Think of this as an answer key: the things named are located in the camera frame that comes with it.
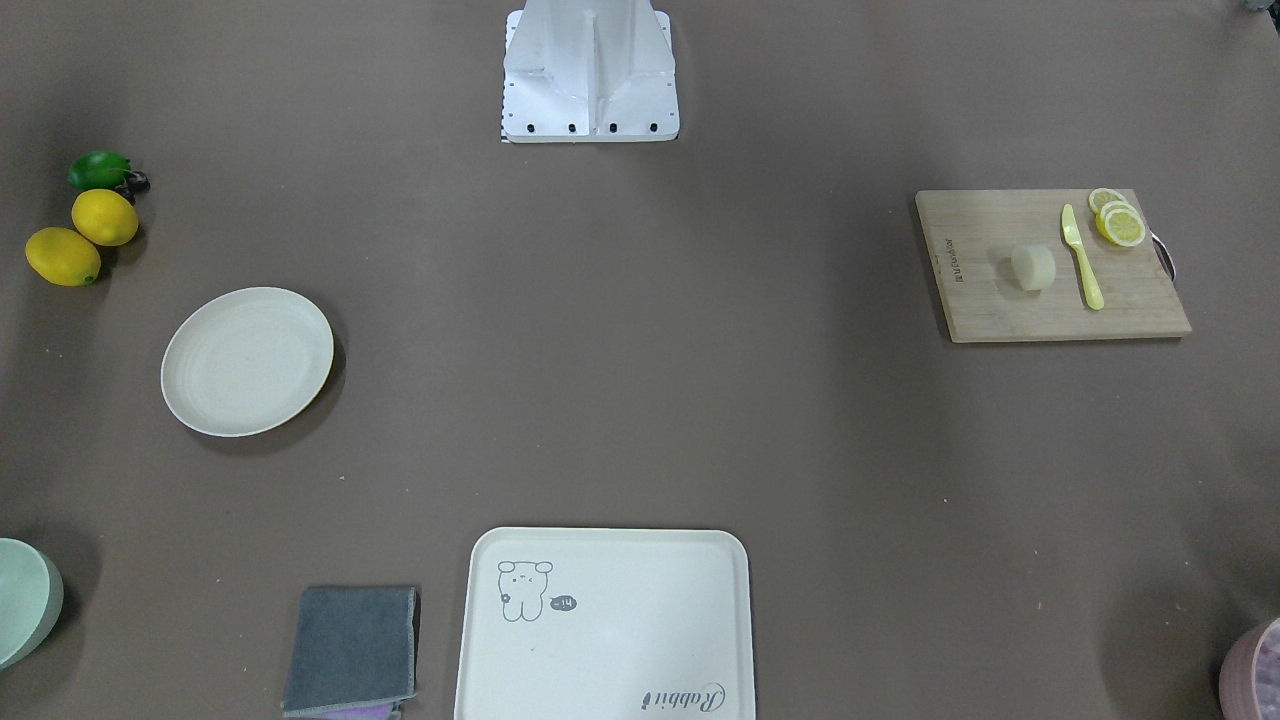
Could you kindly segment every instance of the knife handle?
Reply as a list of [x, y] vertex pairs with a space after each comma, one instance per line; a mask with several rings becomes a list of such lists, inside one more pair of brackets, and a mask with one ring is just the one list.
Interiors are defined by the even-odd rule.
[[1098, 287], [1098, 278], [1093, 277], [1093, 265], [1089, 265], [1089, 256], [1084, 249], [1076, 250], [1076, 259], [1080, 261], [1080, 287], [1084, 288], [1084, 304], [1093, 310], [1101, 310], [1106, 301], [1102, 300], [1102, 288]]

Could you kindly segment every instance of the cartoon bear drawing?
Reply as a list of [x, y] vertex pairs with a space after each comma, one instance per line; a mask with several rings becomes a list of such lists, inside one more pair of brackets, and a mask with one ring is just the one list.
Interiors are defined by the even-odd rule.
[[498, 564], [498, 592], [502, 593], [502, 616], [508, 623], [534, 621], [543, 614], [543, 593], [547, 592], [547, 573], [550, 562]]

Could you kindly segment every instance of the cutting board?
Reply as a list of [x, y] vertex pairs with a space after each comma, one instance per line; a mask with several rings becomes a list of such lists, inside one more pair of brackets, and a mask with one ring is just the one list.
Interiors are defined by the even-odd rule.
[[[1146, 219], [1138, 196], [1120, 190]], [[1192, 332], [1148, 236], [1120, 247], [1098, 233], [1088, 190], [922, 190], [924, 242], [955, 342], [1183, 337]], [[1075, 209], [1106, 306], [1084, 304], [1075, 255], [1062, 241], [1062, 205]], [[1046, 245], [1057, 274], [1038, 292], [1014, 277], [1018, 245]]]

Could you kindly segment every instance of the white rectangular tray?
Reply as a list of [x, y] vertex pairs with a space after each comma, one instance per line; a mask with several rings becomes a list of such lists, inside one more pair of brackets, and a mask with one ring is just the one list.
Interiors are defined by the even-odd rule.
[[746, 551], [719, 530], [489, 530], [453, 716], [754, 719]]

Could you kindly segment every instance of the peeled white vegetable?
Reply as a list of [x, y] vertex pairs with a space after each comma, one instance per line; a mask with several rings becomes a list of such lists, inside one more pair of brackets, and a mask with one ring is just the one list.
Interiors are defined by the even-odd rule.
[[1010, 259], [1014, 261], [1014, 275], [1018, 277], [1018, 284], [1023, 286], [1027, 292], [1044, 290], [1053, 284], [1057, 264], [1047, 246], [1019, 245], [1014, 249]]

